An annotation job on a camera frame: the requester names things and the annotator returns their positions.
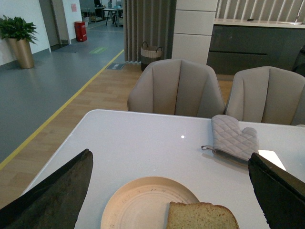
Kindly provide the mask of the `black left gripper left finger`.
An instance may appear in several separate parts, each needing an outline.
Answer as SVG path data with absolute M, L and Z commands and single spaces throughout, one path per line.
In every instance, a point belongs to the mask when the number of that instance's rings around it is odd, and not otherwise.
M 85 200 L 93 154 L 83 150 L 0 210 L 2 229 L 72 229 Z

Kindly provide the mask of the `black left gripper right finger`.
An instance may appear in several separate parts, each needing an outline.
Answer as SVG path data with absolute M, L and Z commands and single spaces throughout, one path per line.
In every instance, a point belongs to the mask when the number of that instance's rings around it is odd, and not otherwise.
M 305 227 L 305 183 L 258 153 L 248 171 L 256 199 L 271 229 Z

